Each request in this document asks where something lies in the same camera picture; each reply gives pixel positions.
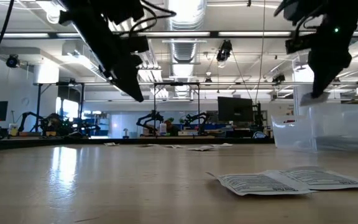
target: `paper sheet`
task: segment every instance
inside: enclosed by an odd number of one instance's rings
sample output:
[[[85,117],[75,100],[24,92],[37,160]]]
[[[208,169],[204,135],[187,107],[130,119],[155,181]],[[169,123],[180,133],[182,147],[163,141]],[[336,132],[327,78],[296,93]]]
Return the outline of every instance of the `paper sheet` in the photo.
[[[119,146],[119,144],[116,144],[114,142],[104,143],[105,146]]]
[[[310,190],[337,190],[358,188],[358,179],[329,170],[281,170],[281,174],[299,181]]]
[[[299,195],[313,193],[304,183],[291,180],[277,170],[258,174],[228,174],[215,176],[222,186],[237,195]]]
[[[183,149],[184,146],[180,146],[180,145],[169,145],[169,146],[165,146],[165,147],[170,147],[172,149]]]
[[[200,146],[200,147],[194,147],[191,149],[187,149],[187,150],[191,150],[191,151],[208,151],[210,149],[214,149],[215,147],[213,146]]]
[[[223,144],[212,144],[213,147],[232,147],[232,144],[223,143]]]

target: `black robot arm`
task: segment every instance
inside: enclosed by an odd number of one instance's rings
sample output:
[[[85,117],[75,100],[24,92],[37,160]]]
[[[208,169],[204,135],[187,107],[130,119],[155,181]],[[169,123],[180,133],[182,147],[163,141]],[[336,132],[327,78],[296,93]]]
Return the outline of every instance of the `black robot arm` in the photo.
[[[146,118],[150,118],[146,121],[144,121],[144,123],[142,124],[142,120],[143,119],[146,119]],[[151,113],[149,113],[148,115],[144,116],[144,117],[141,117],[137,120],[136,122],[136,125],[140,126],[140,127],[143,127],[143,128],[146,128],[148,129],[149,131],[156,131],[156,129],[154,127],[151,127],[151,126],[148,126],[147,123],[150,122],[150,121],[160,121],[160,123],[164,122],[164,118],[163,116],[160,115],[159,112],[155,112],[155,110],[152,110]]]
[[[209,117],[210,117],[210,115],[205,112],[194,115],[194,116],[188,114],[185,119],[185,126],[190,127],[190,123],[192,123],[193,121],[196,121],[198,119],[202,119],[203,122],[200,123],[200,126],[198,127],[198,132],[200,134],[202,134],[202,133],[204,133],[204,126],[205,126],[205,123],[207,122],[207,120],[209,119]]]
[[[27,119],[27,117],[28,117],[29,115],[35,116],[36,118],[38,117],[38,119],[39,119],[41,122],[44,120],[43,117],[37,116],[37,114],[35,114],[35,113],[33,113],[33,112],[30,112],[30,111],[29,111],[29,112],[25,112],[25,113],[22,114],[22,122],[21,122],[21,124],[20,124],[20,126],[19,126],[19,129],[18,129],[19,132],[24,131],[24,123],[25,123],[25,120]]]

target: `ceiling beam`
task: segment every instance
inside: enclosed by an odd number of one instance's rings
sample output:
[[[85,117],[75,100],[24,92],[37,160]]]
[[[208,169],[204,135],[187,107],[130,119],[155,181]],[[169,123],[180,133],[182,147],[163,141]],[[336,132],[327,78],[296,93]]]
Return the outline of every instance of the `ceiling beam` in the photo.
[[[161,32],[141,32],[139,35],[144,35],[148,39],[289,39],[291,38],[292,30],[275,31],[161,31]],[[312,34],[309,31],[300,31],[301,35]],[[358,37],[358,30],[354,32],[352,37]],[[79,33],[76,32],[7,32],[5,39],[35,39],[35,40],[75,40],[81,39]]]

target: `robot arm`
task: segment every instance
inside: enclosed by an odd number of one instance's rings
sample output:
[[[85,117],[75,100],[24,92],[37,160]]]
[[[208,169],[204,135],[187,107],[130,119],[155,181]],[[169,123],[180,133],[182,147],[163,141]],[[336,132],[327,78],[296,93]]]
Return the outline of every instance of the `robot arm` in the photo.
[[[357,29],[358,0],[349,4],[341,0],[283,0],[274,16],[282,11],[284,18],[296,25],[295,35],[285,43],[287,53],[311,49],[308,64],[314,72],[314,83],[310,97],[320,98],[326,95],[325,88],[351,63],[349,44]],[[306,20],[318,16],[324,17],[316,32],[299,36],[299,29]]]
[[[138,55],[131,52],[145,52],[149,49],[146,37],[123,39],[113,34],[108,22],[120,24],[133,18],[138,21],[144,16],[139,0],[97,1],[97,0],[59,0],[67,10],[60,12],[59,24],[73,24],[88,44],[100,66],[100,72],[107,82],[116,85],[135,100],[143,101],[137,81],[138,68],[142,63]]]
[[[210,115],[208,113],[200,113],[200,114],[194,115],[194,116],[191,116],[190,114],[188,114],[186,116],[185,126],[190,127],[190,123],[192,123],[193,121],[196,121],[198,119],[203,119],[203,122],[200,123],[200,126],[198,127],[198,131],[201,134],[204,132],[204,126],[205,126],[206,121],[209,119],[209,117],[210,117]]]
[[[142,124],[142,120],[146,119],[146,118],[150,118],[150,119],[144,121],[144,123]],[[146,128],[146,129],[148,129],[150,131],[156,131],[156,129],[154,127],[151,127],[151,126],[147,125],[148,122],[154,121],[154,120],[163,122],[164,118],[163,118],[163,116],[160,115],[160,113],[158,113],[158,112],[156,113],[155,110],[152,110],[152,112],[149,113],[148,115],[139,118],[137,120],[137,122],[136,122],[136,125],[141,126],[143,128]]]
[[[24,123],[25,123],[25,120],[27,119],[28,115],[38,117],[38,119],[39,119],[40,121],[44,120],[43,117],[37,116],[37,114],[35,114],[35,113],[33,113],[33,112],[25,112],[25,113],[22,114],[22,122],[21,122],[21,124],[20,124],[19,129],[18,129],[19,132],[24,131]]]

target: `wooden table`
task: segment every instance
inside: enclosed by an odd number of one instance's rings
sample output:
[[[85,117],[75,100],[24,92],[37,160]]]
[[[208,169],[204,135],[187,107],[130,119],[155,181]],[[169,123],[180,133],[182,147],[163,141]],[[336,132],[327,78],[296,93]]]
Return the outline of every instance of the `wooden table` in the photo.
[[[70,145],[0,151],[0,223],[357,223],[358,190],[238,197],[205,172],[321,166],[358,177],[358,154],[237,145],[215,151]]]

